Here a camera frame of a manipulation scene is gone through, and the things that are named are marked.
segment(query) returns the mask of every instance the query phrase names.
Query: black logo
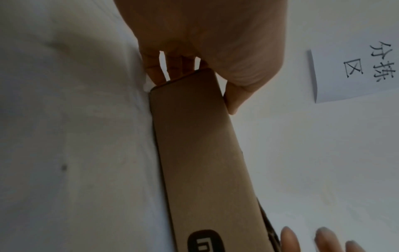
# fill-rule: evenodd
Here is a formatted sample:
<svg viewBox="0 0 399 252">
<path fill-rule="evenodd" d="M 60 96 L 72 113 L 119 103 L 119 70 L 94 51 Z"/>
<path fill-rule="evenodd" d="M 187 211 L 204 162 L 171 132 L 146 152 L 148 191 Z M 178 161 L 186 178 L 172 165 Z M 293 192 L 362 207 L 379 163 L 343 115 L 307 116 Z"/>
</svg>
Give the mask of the black logo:
<svg viewBox="0 0 399 252">
<path fill-rule="evenodd" d="M 201 230 L 188 237 L 188 252 L 225 252 L 220 235 L 213 230 Z"/>
</svg>

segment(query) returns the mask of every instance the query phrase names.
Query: white paper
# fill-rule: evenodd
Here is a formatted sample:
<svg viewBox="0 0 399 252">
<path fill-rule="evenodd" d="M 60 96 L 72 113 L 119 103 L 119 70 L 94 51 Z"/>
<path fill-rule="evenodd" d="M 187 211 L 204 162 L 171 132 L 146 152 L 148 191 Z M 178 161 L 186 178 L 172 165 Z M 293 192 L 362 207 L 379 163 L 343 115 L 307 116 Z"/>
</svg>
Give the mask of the white paper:
<svg viewBox="0 0 399 252">
<path fill-rule="evenodd" d="M 316 103 L 399 87 L 399 30 L 371 31 L 312 49 Z"/>
</svg>

